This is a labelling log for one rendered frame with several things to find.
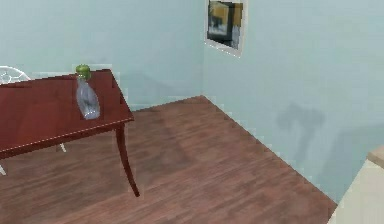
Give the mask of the clear glass bottle green top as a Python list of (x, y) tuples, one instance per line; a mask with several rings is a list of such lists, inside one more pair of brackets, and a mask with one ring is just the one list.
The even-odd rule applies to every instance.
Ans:
[(90, 67), (80, 64), (76, 67), (76, 74), (76, 100), (79, 110), (86, 120), (96, 119), (100, 116), (100, 106), (95, 91), (88, 84), (88, 80), (91, 78)]

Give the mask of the red-brown wooden table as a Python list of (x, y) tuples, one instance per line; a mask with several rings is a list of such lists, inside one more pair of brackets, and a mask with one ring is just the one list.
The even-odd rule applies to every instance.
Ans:
[(126, 176), (139, 196), (124, 133), (134, 116), (109, 69), (94, 71), (89, 85), (100, 105), (100, 117), (93, 120), (81, 115), (73, 74), (0, 85), (0, 160), (114, 130)]

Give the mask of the cream cupboard with tan top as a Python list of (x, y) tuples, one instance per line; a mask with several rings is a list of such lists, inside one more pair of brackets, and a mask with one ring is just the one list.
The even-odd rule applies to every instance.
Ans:
[(384, 145), (367, 154), (327, 224), (384, 224)]

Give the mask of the white framed wall picture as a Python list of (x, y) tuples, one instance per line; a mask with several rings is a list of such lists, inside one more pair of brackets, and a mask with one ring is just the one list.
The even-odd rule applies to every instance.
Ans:
[(248, 0), (205, 0), (204, 42), (240, 58), (248, 23)]

